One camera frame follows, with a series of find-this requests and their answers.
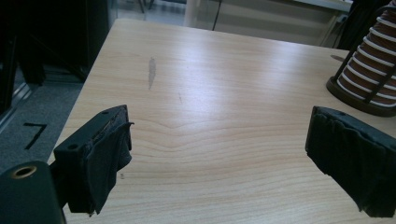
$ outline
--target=dark mark on table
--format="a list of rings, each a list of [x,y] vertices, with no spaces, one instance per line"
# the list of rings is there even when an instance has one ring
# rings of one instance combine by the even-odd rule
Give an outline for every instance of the dark mark on table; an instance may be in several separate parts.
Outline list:
[[[154,82],[156,72],[155,59],[151,58],[148,63],[148,89],[151,90],[152,83]]]
[[[337,61],[340,61],[341,63],[343,63],[344,59],[345,59],[345,58],[337,56],[337,55],[331,55],[331,57],[334,58]]]

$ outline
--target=floor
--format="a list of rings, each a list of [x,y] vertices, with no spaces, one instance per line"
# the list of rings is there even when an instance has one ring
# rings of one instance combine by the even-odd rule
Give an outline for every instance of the floor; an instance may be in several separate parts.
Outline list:
[[[118,18],[183,25],[186,5],[155,0],[148,9],[147,0],[143,13],[137,0],[118,1]],[[0,115],[0,174],[26,161],[48,160],[82,89],[83,83],[62,68],[46,65],[45,71],[42,86],[27,85],[17,72],[12,107]],[[45,127],[42,133],[37,125]]]

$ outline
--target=wooden table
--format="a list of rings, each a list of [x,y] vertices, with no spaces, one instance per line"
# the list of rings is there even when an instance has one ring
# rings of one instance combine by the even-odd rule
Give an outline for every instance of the wooden table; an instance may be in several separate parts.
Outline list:
[[[396,137],[396,118],[325,88],[346,51],[118,20],[59,142],[127,104],[133,161],[100,215],[69,223],[394,223],[369,218],[306,156],[314,105]]]

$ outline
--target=black fabric-covered block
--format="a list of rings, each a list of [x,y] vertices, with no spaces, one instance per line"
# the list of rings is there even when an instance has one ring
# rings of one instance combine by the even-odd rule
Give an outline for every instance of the black fabric-covered block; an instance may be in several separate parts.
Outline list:
[[[305,150],[370,217],[396,208],[396,139],[343,112],[315,106]]]

